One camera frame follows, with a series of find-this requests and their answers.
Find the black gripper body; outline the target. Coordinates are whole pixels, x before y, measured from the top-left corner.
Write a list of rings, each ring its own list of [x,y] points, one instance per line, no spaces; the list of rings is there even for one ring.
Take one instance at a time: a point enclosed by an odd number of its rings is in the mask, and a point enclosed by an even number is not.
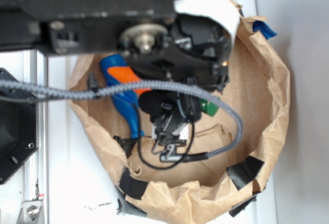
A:
[[[223,90],[229,82],[231,36],[210,18],[178,14],[169,27],[138,24],[120,35],[120,52],[142,79]]]

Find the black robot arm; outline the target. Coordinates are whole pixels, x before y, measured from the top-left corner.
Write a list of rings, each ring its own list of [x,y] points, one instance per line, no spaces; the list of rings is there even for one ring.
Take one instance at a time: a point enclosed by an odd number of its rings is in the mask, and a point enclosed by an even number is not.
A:
[[[178,0],[1,0],[1,51],[116,52],[142,79],[222,91],[233,37]]]

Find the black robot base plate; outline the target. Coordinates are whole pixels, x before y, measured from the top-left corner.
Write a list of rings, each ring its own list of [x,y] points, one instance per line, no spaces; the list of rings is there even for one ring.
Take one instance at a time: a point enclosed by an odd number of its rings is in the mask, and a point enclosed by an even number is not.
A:
[[[36,105],[31,92],[1,87],[1,185],[5,184],[38,149]]]

